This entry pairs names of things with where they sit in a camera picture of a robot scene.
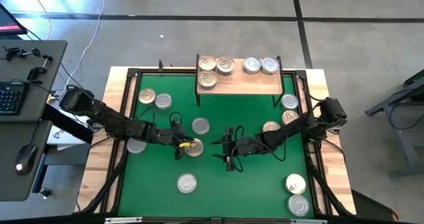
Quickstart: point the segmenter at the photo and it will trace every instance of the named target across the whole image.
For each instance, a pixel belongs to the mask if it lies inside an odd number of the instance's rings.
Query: wooden platform
[[[243,71],[243,61],[244,59],[234,59],[234,71],[229,76],[222,76],[217,73],[217,85],[213,89],[202,89],[197,83],[197,93],[245,95],[281,95],[283,93],[281,77],[278,72],[266,75],[259,71],[257,74],[250,75]]]
[[[136,67],[112,67],[109,73],[109,79],[107,80],[105,94],[103,96],[103,102],[105,102],[108,106],[113,108],[116,111],[119,111],[121,106],[121,100],[123,96],[125,80],[127,76],[128,68],[136,68]],[[157,67],[140,67],[143,69],[157,69]],[[170,68],[170,69],[187,69],[187,67],[181,68]],[[329,92],[327,89],[327,82],[325,81],[324,71],[320,69],[311,69],[306,70],[307,80],[309,85],[309,92],[311,95],[318,99],[324,99],[329,96]],[[129,92],[129,101],[133,97],[135,78],[131,81],[131,89]],[[302,89],[302,83],[298,80],[299,88]],[[306,103],[305,96],[301,92],[301,105],[303,110],[306,111]],[[131,108],[131,103],[126,107],[126,115],[129,115],[129,111]],[[319,109],[314,110],[314,115],[319,115]],[[340,146],[340,140],[338,135],[334,135],[331,133],[327,133],[328,140]],[[99,132],[95,134],[93,142],[97,140],[104,139],[105,133]],[[123,144],[120,145],[117,160],[121,155]],[[87,165],[85,167],[85,172],[83,176],[83,180],[81,183],[81,188],[79,189],[79,198],[78,202],[81,205],[81,208],[85,208],[88,203],[93,199],[93,197],[100,190],[102,185],[105,182],[107,166],[109,163],[110,155],[112,150],[112,142],[108,140],[107,142],[101,143],[100,145],[91,149],[89,153],[89,157],[87,160]],[[345,161],[343,160],[343,155],[333,146],[326,144],[323,142],[323,147],[321,149],[321,154],[323,157],[325,175],[327,177],[327,183],[332,191],[335,193],[337,198],[341,201],[341,203],[349,210],[351,213],[356,213],[355,206],[352,198],[352,193],[350,190],[349,179],[346,171]],[[322,212],[325,211],[324,201],[323,201],[323,193],[321,188],[317,186],[317,196],[319,207]],[[112,208],[113,199],[115,197],[115,188],[116,181],[111,188],[109,193],[109,201],[107,205],[107,210],[109,211]]]

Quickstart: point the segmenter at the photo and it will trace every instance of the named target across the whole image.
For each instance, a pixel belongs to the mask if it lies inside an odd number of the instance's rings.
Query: can lid
[[[191,123],[194,133],[204,135],[209,131],[209,121],[206,118],[198,117]]]
[[[203,71],[199,73],[199,83],[204,87],[211,87],[217,83],[218,77],[215,72]]]
[[[293,195],[288,200],[289,210],[298,217],[303,217],[309,211],[309,202],[301,195]]]
[[[306,190],[306,182],[299,174],[290,174],[286,179],[286,188],[292,194],[302,194]]]
[[[196,189],[197,180],[193,174],[182,174],[177,181],[177,187],[183,194],[189,194]]]
[[[292,110],[284,111],[284,113],[282,115],[282,120],[283,120],[283,123],[285,125],[293,122],[294,120],[296,120],[298,118],[299,118],[299,115],[296,113],[296,111],[292,111]]]
[[[190,142],[189,146],[184,147],[184,150],[188,156],[197,157],[203,152],[203,142],[194,138],[193,141]]]
[[[257,72],[260,69],[260,60],[255,57],[249,57],[244,59],[243,66],[249,71]]]
[[[285,94],[281,98],[281,103],[286,109],[295,109],[299,105],[299,100],[292,94]]]
[[[275,58],[264,58],[262,60],[262,67],[268,72],[276,72],[280,64]]]
[[[281,127],[280,127],[280,125],[277,122],[275,122],[275,121],[268,121],[263,126],[262,131],[264,131],[264,132],[266,132],[266,131],[276,131],[279,128],[281,128]]]
[[[231,72],[234,70],[234,60],[228,56],[222,57],[217,61],[218,70],[222,72]]]
[[[199,58],[199,67],[202,70],[213,70],[217,66],[217,60],[211,55],[204,55]]]
[[[149,104],[154,101],[156,92],[153,89],[145,88],[138,94],[138,100],[143,104]]]
[[[166,109],[166,108],[169,108],[172,105],[172,99],[171,99],[170,94],[161,93],[161,94],[156,96],[154,103],[156,104],[156,106],[158,108]]]
[[[146,142],[134,140],[133,138],[129,138],[127,141],[127,150],[133,154],[140,154],[146,149],[146,147]]]

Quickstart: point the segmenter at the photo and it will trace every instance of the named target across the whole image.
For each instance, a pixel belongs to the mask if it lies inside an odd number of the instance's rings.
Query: green table surface
[[[240,218],[296,218],[287,206],[291,194],[284,181],[289,174],[300,174],[307,181],[301,135],[287,141],[287,158],[277,161],[272,155],[242,157],[243,173],[227,172],[222,160],[212,154],[222,154],[222,145],[212,145],[219,140],[225,127],[243,125],[245,136],[253,137],[262,131],[267,121],[281,126],[281,106],[273,107],[270,95],[202,95],[201,105],[196,105],[193,75],[143,75],[140,90],[152,88],[159,93],[169,93],[171,108],[156,109],[158,128],[169,128],[169,114],[178,111],[183,117],[186,134],[199,138],[204,151],[198,157],[184,156],[174,160],[170,146],[148,144],[142,154],[129,154],[122,189],[119,216],[143,217],[240,217]],[[286,93],[294,94],[293,80],[284,76]],[[147,106],[137,102],[135,117]],[[142,120],[151,121],[155,109],[146,112]],[[211,128],[206,135],[196,135],[191,122],[205,117]],[[283,147],[276,151],[283,156]],[[181,174],[191,173],[197,187],[190,194],[177,188]],[[303,196],[311,205],[311,192],[307,186]],[[313,217],[310,208],[305,218]]]

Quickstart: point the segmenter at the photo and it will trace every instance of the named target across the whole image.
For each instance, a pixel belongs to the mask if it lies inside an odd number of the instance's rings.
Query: black keyboard
[[[19,115],[28,82],[0,82],[0,115]]]

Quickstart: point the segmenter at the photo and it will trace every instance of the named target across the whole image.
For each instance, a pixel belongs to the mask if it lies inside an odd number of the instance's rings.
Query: concrete floor
[[[49,12],[98,13],[101,6],[101,0],[42,1]],[[42,11],[35,0],[1,2],[14,12]],[[105,3],[107,15],[295,16],[293,0],[105,0]],[[424,0],[300,0],[300,3],[304,17],[424,17]],[[19,20],[46,38],[45,20]],[[95,24],[96,21],[52,20],[51,39],[69,43],[63,60],[69,70],[75,68]],[[397,91],[405,79],[423,69],[424,23],[306,23],[305,30],[313,67],[325,70],[331,96],[339,99],[348,115],[341,142],[352,188],[393,208],[402,221],[422,223],[424,176],[388,177],[388,172],[401,170],[404,162],[386,118],[382,114],[368,118],[364,110]],[[279,54],[285,67],[305,67],[295,22],[101,21],[97,38],[75,79],[101,98],[111,66],[155,66],[159,59],[165,64],[192,66],[196,53],[239,58]],[[63,82],[57,79],[54,89],[62,87]],[[44,201],[30,196],[22,203],[0,203],[0,219],[71,213],[83,170],[65,168],[55,167],[47,173],[45,186],[55,193],[51,198]],[[73,177],[73,182],[65,176]]]

